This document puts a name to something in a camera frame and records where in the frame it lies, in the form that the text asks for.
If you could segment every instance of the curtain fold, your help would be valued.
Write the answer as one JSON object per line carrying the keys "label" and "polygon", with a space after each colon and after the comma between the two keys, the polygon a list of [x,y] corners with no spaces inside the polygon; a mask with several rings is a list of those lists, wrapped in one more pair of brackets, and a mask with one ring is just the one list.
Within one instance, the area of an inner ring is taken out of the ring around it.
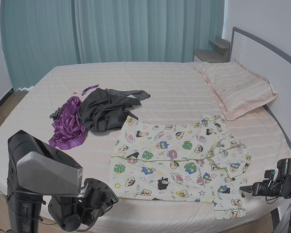
{"label": "curtain fold", "polygon": [[224,0],[1,0],[14,89],[59,65],[193,60],[222,35]]}

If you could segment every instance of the green cartoon character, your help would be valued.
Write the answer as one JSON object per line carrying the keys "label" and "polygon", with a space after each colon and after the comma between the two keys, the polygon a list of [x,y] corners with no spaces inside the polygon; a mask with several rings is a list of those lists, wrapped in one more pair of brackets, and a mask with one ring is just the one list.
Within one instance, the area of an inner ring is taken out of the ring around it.
{"label": "green cartoon character", "polygon": [[191,162],[191,163],[187,163],[185,166],[185,171],[188,172],[189,174],[195,173],[196,172],[196,165]]}
{"label": "green cartoon character", "polygon": [[144,151],[142,154],[142,158],[146,159],[146,160],[151,159],[153,156],[154,156],[154,154],[152,154],[151,152],[148,152],[148,151]]}
{"label": "green cartoon character", "polygon": [[115,164],[114,166],[114,172],[116,173],[123,173],[125,171],[125,166],[122,164]]}
{"label": "green cartoon character", "polygon": [[190,141],[185,141],[184,144],[182,145],[182,147],[185,150],[190,150],[192,148],[192,144],[190,143]]}

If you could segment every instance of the dark gray fabric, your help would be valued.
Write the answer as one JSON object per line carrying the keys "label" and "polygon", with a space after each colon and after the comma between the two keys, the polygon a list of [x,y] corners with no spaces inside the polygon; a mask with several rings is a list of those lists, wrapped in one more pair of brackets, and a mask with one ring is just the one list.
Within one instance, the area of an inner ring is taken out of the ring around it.
{"label": "dark gray fabric", "polygon": [[129,96],[133,95],[135,98],[141,100],[147,99],[150,97],[150,94],[143,90],[132,90],[132,91],[117,91],[114,89],[105,89],[108,93],[112,95],[119,95],[119,96]]}
{"label": "dark gray fabric", "polygon": [[85,128],[95,132],[121,129],[127,116],[138,119],[126,107],[141,105],[135,98],[109,94],[97,88],[78,108],[78,118]]}
{"label": "dark gray fabric", "polygon": [[61,109],[61,107],[58,107],[58,109],[54,113],[50,114],[50,119],[52,118],[54,122],[58,118],[58,114],[59,114],[60,109]]}

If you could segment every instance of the pillow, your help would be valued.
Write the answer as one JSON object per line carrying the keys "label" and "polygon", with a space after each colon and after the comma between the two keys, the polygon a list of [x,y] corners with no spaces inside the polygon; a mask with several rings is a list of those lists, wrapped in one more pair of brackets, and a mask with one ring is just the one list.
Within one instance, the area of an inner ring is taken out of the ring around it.
{"label": "pillow", "polygon": [[230,121],[267,104],[278,95],[266,78],[236,62],[209,64],[198,71],[208,81],[222,112]]}

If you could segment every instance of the cartoon print shirt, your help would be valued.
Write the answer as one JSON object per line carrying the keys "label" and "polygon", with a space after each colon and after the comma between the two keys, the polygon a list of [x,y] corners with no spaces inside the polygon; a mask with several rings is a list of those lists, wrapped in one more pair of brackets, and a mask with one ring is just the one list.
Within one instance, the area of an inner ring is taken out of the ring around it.
{"label": "cartoon print shirt", "polygon": [[158,125],[128,117],[110,160],[117,196],[208,202],[216,219],[245,215],[247,146],[228,131],[224,116],[203,115],[195,125]]}

